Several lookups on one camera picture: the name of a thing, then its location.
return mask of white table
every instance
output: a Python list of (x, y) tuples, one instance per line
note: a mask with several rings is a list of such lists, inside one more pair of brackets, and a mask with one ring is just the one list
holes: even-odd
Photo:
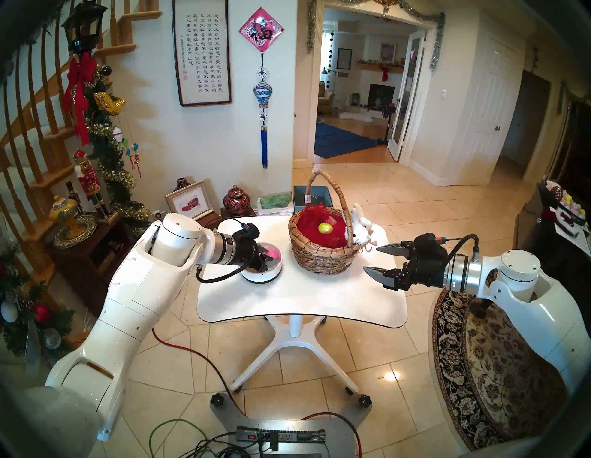
[[(315, 330), (325, 316), (391, 328), (403, 326), (407, 320), (404, 292), (385, 289), (363, 271), (366, 265), (393, 269), (396, 267), (394, 257), (376, 249), (370, 252), (363, 250), (345, 272), (337, 275), (308, 272), (299, 266), (291, 253), (287, 230), (289, 219), (289, 216), (241, 218), (258, 227), (261, 232), (258, 242), (273, 243), (281, 250), (283, 269), (279, 277), (262, 285), (250, 283), (239, 274), (221, 282), (202, 284), (197, 296), (197, 314), (209, 323), (264, 315), (275, 329), (273, 341), (234, 381), (230, 387), (233, 391), (239, 389), (279, 349), (305, 347), (330, 366), (351, 391), (358, 392), (359, 388), (318, 344)], [(386, 245), (388, 238), (384, 229), (378, 225), (372, 228), (372, 240), (378, 246)], [(220, 224), (218, 231), (231, 234), (239, 229), (237, 222), (226, 220)], [(215, 278), (235, 268), (210, 264), (202, 276)], [(290, 315), (289, 324), (274, 317), (284, 314)], [(315, 317), (303, 324), (303, 315)]]

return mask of wicker basket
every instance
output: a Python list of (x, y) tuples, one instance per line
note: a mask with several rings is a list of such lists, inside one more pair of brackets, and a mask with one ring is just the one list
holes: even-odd
[(306, 187), (306, 196), (310, 195), (310, 186), (312, 182), (318, 176), (322, 175), (326, 178), (326, 181), (333, 187), (337, 195), (339, 196), (340, 205), (343, 208), (341, 212), (339, 209), (334, 207), (327, 207), (327, 210), (331, 212), (331, 215), (338, 214), (343, 216), (347, 223), (347, 246), (344, 248), (326, 248), (316, 243), (310, 242), (297, 228), (297, 222), (300, 220), (303, 210), (300, 210), (294, 216), (290, 218), (288, 228), (290, 231), (290, 240), (295, 260), (304, 269), (317, 274), (334, 275), (343, 272), (365, 245), (353, 244), (353, 224), (351, 222), (351, 213), (343, 197), (343, 192), (340, 187), (330, 178), (328, 173), (322, 170), (314, 170), (312, 176), (308, 181)]

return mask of framed picture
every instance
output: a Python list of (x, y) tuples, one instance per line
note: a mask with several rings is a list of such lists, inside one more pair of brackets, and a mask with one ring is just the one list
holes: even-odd
[(381, 62), (392, 62), (396, 55), (396, 45), (382, 43), (379, 49), (379, 59)]
[(173, 213), (180, 213), (191, 219), (198, 219), (213, 211), (212, 201), (203, 187), (203, 180), (189, 184), (166, 196), (168, 208)]
[(232, 103), (228, 0), (173, 0), (173, 43), (180, 105)]
[(337, 69), (350, 70), (351, 69), (351, 54), (352, 49), (339, 48), (336, 55), (336, 67)]

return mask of staircase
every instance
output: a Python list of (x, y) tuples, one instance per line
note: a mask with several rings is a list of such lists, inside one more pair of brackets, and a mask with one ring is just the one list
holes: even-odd
[[(2, 88), (0, 209), (4, 224), (0, 229), (20, 243), (22, 269), (35, 282), (45, 280), (48, 285), (55, 274), (55, 265), (43, 248), (43, 239), (54, 226), (48, 218), (54, 196), (51, 188), (67, 178), (77, 181), (71, 176), (71, 157), (80, 146), (72, 119), (61, 108), (71, 57), (61, 22), (81, 1), (66, 2), (52, 30), (44, 28), (36, 43), (17, 50), (15, 71)], [(158, 8), (158, 0), (111, 0), (102, 20), (103, 36), (92, 57), (106, 64), (108, 56), (135, 51), (133, 22), (159, 18)]]

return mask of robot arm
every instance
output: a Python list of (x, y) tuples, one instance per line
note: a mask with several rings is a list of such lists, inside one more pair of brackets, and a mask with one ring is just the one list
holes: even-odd
[(59, 388), (65, 396), (71, 390), (90, 401), (99, 417), (97, 437), (109, 440), (138, 348), (166, 313), (193, 267), (232, 264), (263, 271), (267, 250), (255, 242), (258, 235), (254, 225), (244, 223), (233, 235), (214, 233), (176, 213), (154, 222), (111, 279), (90, 335), (55, 364), (46, 386)]
[[(364, 270), (392, 290), (407, 291), (421, 283), (491, 300), (503, 309), (532, 350), (558, 370), (569, 393), (573, 393), (591, 362), (591, 340), (573, 297), (542, 271), (533, 254), (509, 250), (501, 256), (479, 258), (478, 237), (471, 234), (462, 240), (468, 238), (475, 238), (472, 257), (455, 254), (457, 249), (448, 255), (441, 246), (445, 239), (428, 233), (414, 242), (378, 248), (404, 256), (408, 262), (402, 269)], [(494, 269), (498, 270), (496, 279), (487, 286), (486, 279)]]

